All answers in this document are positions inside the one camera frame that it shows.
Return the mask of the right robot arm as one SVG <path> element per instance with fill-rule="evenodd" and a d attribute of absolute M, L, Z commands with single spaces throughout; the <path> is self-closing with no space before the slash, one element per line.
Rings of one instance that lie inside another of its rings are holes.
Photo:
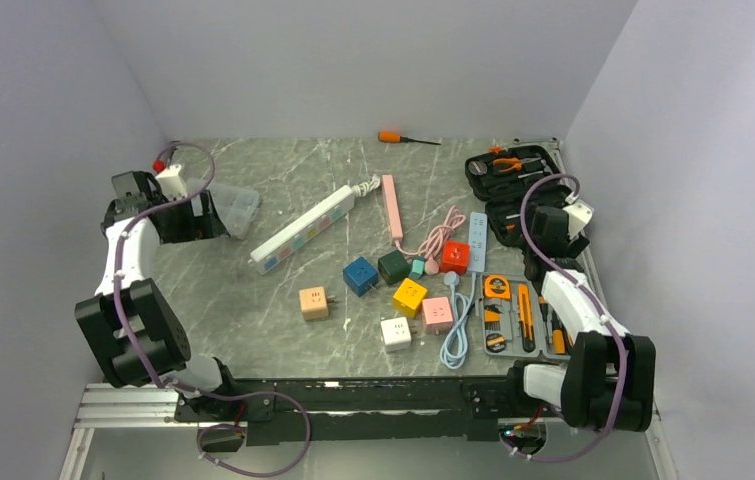
<path fill-rule="evenodd" d="M 516 362 L 504 388 L 510 411 L 527 415 L 541 403 L 559 410 L 577 428 L 643 432 L 651 424 L 656 348 L 633 335 L 603 305 L 580 268 L 557 258 L 568 214 L 553 207 L 525 207 L 520 227 L 535 269 L 531 284 L 555 314 L 571 343 L 558 364 Z"/>

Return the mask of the pink cube plug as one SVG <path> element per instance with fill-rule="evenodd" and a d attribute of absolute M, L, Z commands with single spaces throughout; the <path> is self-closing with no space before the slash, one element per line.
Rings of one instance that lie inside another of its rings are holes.
<path fill-rule="evenodd" d="M 454 324 L 451 300 L 448 297 L 425 298 L 422 301 L 421 312 L 426 334 L 447 333 Z"/>

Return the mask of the black tool case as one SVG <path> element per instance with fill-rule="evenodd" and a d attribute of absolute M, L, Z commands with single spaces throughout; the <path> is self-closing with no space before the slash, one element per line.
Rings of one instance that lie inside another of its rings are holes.
<path fill-rule="evenodd" d="M 532 144 L 492 147 L 465 162 L 466 178 L 475 197 L 484 203 L 489 228 L 497 241 L 519 249 L 526 246 L 520 228 L 523 201 L 527 202 L 527 228 L 540 249 L 545 246 L 541 228 L 533 225 L 536 211 L 540 207 L 563 209 L 569 205 L 567 197 L 573 190 L 564 180 L 549 181 L 531 189 L 536 181 L 560 172 L 553 155 L 546 148 Z"/>

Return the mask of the blue power strip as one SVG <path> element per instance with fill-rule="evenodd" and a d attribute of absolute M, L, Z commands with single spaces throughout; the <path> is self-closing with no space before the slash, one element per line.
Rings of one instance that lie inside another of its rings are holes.
<path fill-rule="evenodd" d="M 485 213 L 471 212 L 469 215 L 468 244 L 470 256 L 468 269 L 475 273 L 485 270 L 488 218 Z"/>

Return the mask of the clear screw box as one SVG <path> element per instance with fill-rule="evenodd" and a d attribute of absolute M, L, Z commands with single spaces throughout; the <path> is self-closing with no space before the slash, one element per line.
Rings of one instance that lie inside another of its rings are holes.
<path fill-rule="evenodd" d="M 259 192 L 217 181 L 212 181 L 206 190 L 211 197 L 215 216 L 221 221 L 228 234 L 244 240 L 260 206 Z"/>

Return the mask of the white power strip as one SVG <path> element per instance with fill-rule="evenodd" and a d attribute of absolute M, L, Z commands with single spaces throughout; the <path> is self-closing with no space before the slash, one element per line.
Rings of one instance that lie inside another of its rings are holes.
<path fill-rule="evenodd" d="M 267 274 L 344 217 L 354 207 L 355 199 L 354 189 L 342 186 L 256 247 L 249 255 L 249 263 L 260 275 Z"/>

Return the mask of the teal small plug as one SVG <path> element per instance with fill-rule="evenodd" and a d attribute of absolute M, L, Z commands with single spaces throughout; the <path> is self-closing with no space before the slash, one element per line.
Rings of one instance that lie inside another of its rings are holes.
<path fill-rule="evenodd" d="M 408 277 L 413 280 L 422 278 L 425 274 L 425 265 L 426 262 L 422 257 L 414 257 L 410 263 Z"/>

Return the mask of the blue cube plug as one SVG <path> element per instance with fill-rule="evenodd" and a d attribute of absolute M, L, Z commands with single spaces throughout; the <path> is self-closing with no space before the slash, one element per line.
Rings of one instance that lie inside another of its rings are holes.
<path fill-rule="evenodd" d="M 378 271 L 360 256 L 342 269 L 344 283 L 357 296 L 362 297 L 379 281 Z"/>

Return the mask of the beige cube plug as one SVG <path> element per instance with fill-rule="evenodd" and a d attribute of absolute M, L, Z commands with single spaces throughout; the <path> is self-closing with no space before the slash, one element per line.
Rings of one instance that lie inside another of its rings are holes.
<path fill-rule="evenodd" d="M 323 286 L 309 287 L 298 292 L 299 308 L 305 321 L 325 319 L 330 315 L 333 298 Z"/>

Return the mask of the green cube plug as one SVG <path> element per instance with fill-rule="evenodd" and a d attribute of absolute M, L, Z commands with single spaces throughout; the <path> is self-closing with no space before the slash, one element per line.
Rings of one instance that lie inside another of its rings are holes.
<path fill-rule="evenodd" d="M 392 250 L 381 256 L 377 262 L 377 271 L 388 286 L 402 282 L 409 275 L 410 268 L 409 261 L 398 250 Z"/>

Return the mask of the red cube plug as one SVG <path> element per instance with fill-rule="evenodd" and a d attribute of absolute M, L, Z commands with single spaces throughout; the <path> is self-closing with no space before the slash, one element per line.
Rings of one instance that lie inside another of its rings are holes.
<path fill-rule="evenodd" d="M 441 273 L 454 272 L 459 276 L 465 275 L 471 252 L 470 245 L 465 242 L 447 240 L 442 249 L 439 271 Z"/>

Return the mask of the white cube plug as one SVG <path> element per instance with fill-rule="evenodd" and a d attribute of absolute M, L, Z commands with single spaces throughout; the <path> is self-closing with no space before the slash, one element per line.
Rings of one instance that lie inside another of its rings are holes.
<path fill-rule="evenodd" d="M 380 322 L 381 338 L 387 353 L 404 350 L 412 343 L 412 333 L 406 317 L 396 317 Z"/>

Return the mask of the pink power strip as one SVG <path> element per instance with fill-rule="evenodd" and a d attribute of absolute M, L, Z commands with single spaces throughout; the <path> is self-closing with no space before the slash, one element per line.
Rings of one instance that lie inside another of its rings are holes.
<path fill-rule="evenodd" d="M 399 244 L 404 232 L 397 198 L 396 186 L 392 175 L 381 176 L 381 190 L 386 212 L 387 227 L 391 242 Z"/>

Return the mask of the grey tool tray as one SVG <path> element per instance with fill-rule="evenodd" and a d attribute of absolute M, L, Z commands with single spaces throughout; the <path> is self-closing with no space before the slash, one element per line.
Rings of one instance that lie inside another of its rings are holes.
<path fill-rule="evenodd" d="M 483 349 L 499 358 L 565 362 L 571 336 L 551 304 L 521 276 L 485 272 L 476 310 L 482 321 Z"/>

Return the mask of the yellow cube plug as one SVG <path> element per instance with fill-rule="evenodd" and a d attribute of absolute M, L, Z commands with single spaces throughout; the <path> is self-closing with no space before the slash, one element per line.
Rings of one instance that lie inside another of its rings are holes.
<path fill-rule="evenodd" d="M 392 296 L 392 306 L 406 318 L 412 319 L 419 312 L 427 294 L 426 287 L 413 279 L 405 278 Z"/>

